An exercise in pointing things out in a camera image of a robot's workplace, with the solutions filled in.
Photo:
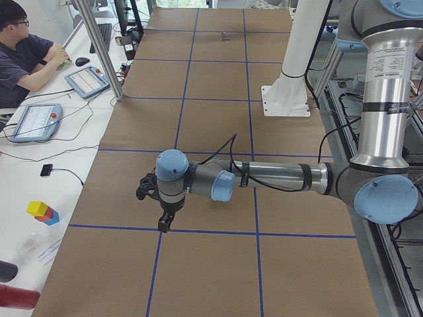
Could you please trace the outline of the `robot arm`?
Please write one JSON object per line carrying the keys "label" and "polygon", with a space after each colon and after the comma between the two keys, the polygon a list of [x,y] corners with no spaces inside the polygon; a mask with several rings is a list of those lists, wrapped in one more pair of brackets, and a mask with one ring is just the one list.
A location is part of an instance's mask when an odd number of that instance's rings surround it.
{"label": "robot arm", "polygon": [[402,156],[412,60],[422,39],[421,1],[343,1],[339,42],[367,48],[358,152],[347,163],[284,164],[208,158],[189,161],[176,149],[162,152],[153,197],[167,232],[186,194],[229,201],[235,186],[283,192],[314,191],[342,200],[363,218],[389,225],[409,216],[422,199]]}

